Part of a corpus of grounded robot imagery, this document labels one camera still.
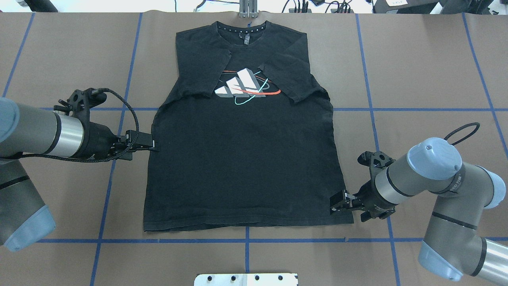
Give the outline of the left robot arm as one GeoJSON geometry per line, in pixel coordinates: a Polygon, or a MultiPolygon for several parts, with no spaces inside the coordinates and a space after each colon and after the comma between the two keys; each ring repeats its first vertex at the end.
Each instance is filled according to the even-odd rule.
{"type": "Polygon", "coordinates": [[[52,110],[1,99],[1,246],[18,252],[56,229],[56,222],[22,161],[29,158],[76,163],[131,160],[133,152],[156,152],[151,134],[135,129],[124,135],[91,121],[91,109],[105,103],[109,89],[76,90],[52,110]]]}

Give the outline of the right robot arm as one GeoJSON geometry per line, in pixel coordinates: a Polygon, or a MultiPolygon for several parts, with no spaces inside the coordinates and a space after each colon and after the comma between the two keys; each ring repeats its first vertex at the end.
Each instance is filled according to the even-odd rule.
{"type": "Polygon", "coordinates": [[[418,261],[427,271],[459,281],[464,275],[506,286],[507,247],[477,234],[482,213],[506,196],[499,175],[466,163],[443,138],[414,145],[399,159],[366,151],[358,163],[370,180],[356,194],[347,190],[329,200],[331,214],[361,211],[361,221],[386,219],[396,206],[427,191],[437,196],[418,261]]]}

